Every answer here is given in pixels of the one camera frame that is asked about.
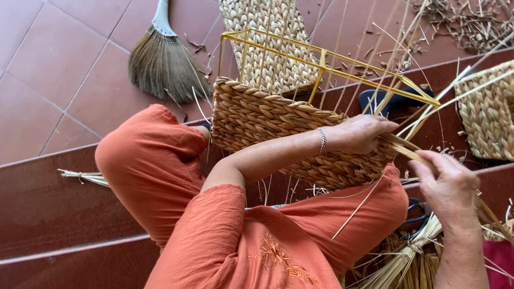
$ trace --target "silver bracelet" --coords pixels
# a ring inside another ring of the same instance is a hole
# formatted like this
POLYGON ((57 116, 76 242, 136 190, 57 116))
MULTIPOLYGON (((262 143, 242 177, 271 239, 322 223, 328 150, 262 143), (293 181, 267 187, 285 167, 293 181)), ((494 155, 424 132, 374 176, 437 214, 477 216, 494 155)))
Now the silver bracelet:
POLYGON ((323 131, 322 128, 318 128, 318 131, 320 131, 321 133, 321 137, 323 138, 323 141, 321 142, 321 148, 320 148, 320 153, 319 154, 322 154, 323 151, 325 150, 325 145, 326 145, 326 135, 325 135, 325 132, 323 131))

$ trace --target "woven panel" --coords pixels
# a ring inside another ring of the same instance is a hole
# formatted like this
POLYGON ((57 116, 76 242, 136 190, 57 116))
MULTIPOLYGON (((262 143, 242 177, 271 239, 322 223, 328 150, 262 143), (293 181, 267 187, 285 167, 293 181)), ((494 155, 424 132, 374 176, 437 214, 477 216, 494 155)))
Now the woven panel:
MULTIPOLYGON (((277 137, 336 125, 347 118, 344 114, 319 110, 304 101, 269 95, 226 77, 218 77, 214 89, 211 140, 230 152, 277 137)), ((389 143, 381 140, 378 148, 367 155, 329 152, 281 172, 330 190, 344 189, 378 179, 395 155, 389 143)))
MULTIPOLYGON (((307 54, 307 48, 298 47, 287 41, 291 37, 294 40, 309 43, 296 1, 221 0, 219 6, 227 31, 243 31, 253 27, 284 36, 285 40, 282 41, 252 31, 248 39, 310 62, 316 61, 312 52, 307 54)), ((241 71, 245 44, 231 42, 241 71)), ((311 90, 319 73, 317 68, 310 65, 253 46, 248 46, 245 62, 242 82, 250 87, 257 87, 260 82, 260 90, 276 95, 283 93, 287 96, 293 94, 297 88, 299 92, 311 90)))
MULTIPOLYGON (((514 61, 470 75, 455 85, 455 95, 468 92, 511 69, 514 69, 514 61)), ((514 77, 510 75, 458 102, 474 156, 514 161, 513 93, 514 77)))

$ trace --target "hand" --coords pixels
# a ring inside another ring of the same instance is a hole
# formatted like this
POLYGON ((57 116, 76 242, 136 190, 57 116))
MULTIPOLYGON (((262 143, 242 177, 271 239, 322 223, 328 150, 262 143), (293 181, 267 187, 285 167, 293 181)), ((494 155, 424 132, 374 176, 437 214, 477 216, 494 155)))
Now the hand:
POLYGON ((420 162, 409 162, 419 177, 419 187, 423 196, 443 227, 475 228, 477 217, 473 200, 480 186, 476 174, 449 155, 432 151, 416 153, 432 162, 439 172, 439 176, 436 177, 432 170, 420 162))
POLYGON ((385 117, 358 115, 333 127, 323 127, 326 135, 325 151, 367 154, 378 145, 376 137, 398 128, 385 117))

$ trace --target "embroidery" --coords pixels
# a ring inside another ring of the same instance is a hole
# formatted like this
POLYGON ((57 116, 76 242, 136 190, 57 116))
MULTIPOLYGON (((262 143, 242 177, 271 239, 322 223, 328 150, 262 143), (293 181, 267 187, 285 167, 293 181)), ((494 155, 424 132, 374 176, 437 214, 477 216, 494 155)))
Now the embroidery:
POLYGON ((318 288, 316 278, 311 276, 304 267, 293 265, 292 260, 286 258, 286 253, 280 251, 278 243, 275 243, 272 236, 266 233, 266 237, 262 237, 262 239, 264 240, 264 245, 261 246, 261 249, 258 250, 255 255, 248 256, 249 258, 253 258, 254 260, 257 259, 257 257, 261 258, 264 269, 268 267, 266 262, 271 258, 273 264, 277 262, 284 264, 289 276, 302 278, 305 283, 309 283, 315 288, 318 288))

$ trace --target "orange clothing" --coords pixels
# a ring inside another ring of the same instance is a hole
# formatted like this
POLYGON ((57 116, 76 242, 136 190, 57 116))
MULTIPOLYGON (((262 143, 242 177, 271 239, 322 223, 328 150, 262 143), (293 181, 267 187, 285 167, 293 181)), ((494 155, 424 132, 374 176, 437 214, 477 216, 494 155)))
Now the orange clothing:
POLYGON ((98 145, 96 162, 120 202, 161 247, 147 288, 340 288, 351 268, 407 216, 399 172, 370 185, 280 209, 245 210, 245 189, 204 182, 199 131, 162 105, 136 114, 98 145), (350 196, 348 198, 329 198, 350 196))

